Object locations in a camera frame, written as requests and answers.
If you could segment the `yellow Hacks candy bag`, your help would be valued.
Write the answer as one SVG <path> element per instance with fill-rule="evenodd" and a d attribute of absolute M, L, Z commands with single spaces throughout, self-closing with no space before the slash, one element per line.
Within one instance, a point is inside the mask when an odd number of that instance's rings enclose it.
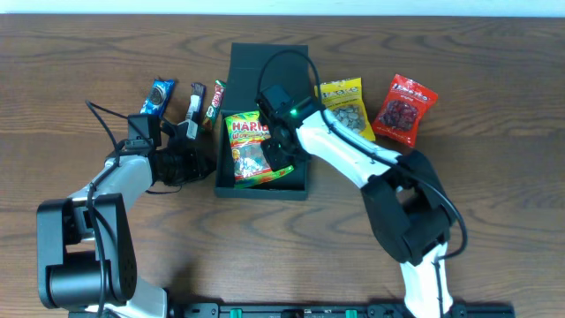
<path fill-rule="evenodd" d="M 321 102 L 343 125 L 370 142 L 376 140 L 366 113 L 360 77 L 322 83 L 320 91 Z"/>

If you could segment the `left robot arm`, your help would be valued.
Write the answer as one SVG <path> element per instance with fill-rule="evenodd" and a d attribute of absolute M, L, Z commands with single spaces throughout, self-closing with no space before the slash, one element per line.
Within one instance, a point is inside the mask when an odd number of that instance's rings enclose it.
<path fill-rule="evenodd" d="M 168 293 L 142 279 L 127 213 L 156 183 L 183 186 L 215 170 L 205 146 L 184 128 L 128 124 L 102 171 L 76 193 L 44 201 L 36 212 L 41 303 L 71 316 L 166 317 Z"/>

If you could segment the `Haribo gummy bag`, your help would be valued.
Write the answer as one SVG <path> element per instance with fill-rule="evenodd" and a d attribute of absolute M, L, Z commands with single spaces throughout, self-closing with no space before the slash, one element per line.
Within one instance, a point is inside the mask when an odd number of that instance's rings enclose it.
<path fill-rule="evenodd" d="M 287 166 L 272 170 L 263 154 L 261 142 L 270 138 L 266 125 L 255 111 L 238 113 L 225 119 L 234 163 L 235 187 L 248 188 L 282 178 L 294 171 Z"/>

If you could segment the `blue Oreo cookie pack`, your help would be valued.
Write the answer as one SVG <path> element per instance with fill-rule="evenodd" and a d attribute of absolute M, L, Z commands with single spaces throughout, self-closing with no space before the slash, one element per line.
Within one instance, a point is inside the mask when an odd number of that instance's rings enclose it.
<path fill-rule="evenodd" d="M 139 113 L 162 118 L 174 91 L 173 79 L 155 79 Z"/>

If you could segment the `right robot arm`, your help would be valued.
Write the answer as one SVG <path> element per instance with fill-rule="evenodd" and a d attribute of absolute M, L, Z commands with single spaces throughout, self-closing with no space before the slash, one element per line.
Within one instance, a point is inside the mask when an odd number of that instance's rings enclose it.
<path fill-rule="evenodd" d="M 271 137 L 262 147 L 270 165 L 314 155 L 329 163 L 361 192 L 374 237 L 400 264 L 404 305 L 415 317 L 442 317 L 453 299 L 445 261 L 450 228 L 463 224 L 429 160 L 401 155 L 365 140 L 330 110 L 260 108 Z"/>

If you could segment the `red Hacks candy bag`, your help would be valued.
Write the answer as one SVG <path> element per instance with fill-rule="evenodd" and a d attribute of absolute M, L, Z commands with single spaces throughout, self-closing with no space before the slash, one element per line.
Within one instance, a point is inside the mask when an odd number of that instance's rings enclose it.
<path fill-rule="evenodd" d="M 396 74 L 377 117 L 373 131 L 414 148 L 422 117 L 438 101 L 438 95 L 413 79 Z"/>

